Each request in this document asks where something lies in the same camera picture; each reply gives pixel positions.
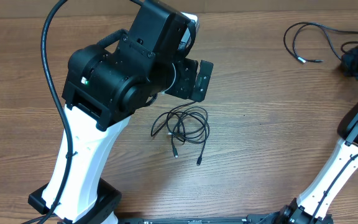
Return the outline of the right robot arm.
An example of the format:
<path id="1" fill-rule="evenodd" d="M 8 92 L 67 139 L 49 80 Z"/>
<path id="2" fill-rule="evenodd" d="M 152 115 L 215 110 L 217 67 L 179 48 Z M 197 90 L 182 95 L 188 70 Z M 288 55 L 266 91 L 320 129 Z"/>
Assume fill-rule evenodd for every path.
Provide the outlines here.
<path id="1" fill-rule="evenodd" d="M 358 62 L 358 48 L 349 51 L 344 61 Z M 328 208 L 351 175 L 358 169 L 358 102 L 337 127 L 339 139 L 328 161 L 311 185 L 291 204 L 272 213 L 260 223 L 333 223 Z"/>

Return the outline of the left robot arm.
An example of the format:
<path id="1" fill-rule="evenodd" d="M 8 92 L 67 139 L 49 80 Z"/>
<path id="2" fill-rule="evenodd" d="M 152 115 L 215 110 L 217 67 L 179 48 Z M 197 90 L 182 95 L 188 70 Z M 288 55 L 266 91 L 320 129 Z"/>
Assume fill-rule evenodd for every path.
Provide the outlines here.
<path id="1" fill-rule="evenodd" d="M 40 216 L 63 223 L 116 223 L 121 193 L 101 178 L 109 153 L 136 110 L 168 94 L 188 105 L 205 99 L 211 62 L 188 58 L 200 27 L 196 15 L 162 1 L 139 1 L 130 29 L 119 29 L 79 49 L 68 61 L 58 95 L 47 60 L 47 34 L 57 2 L 41 34 L 47 85 L 63 123 L 63 138 L 50 182 L 29 195 Z"/>

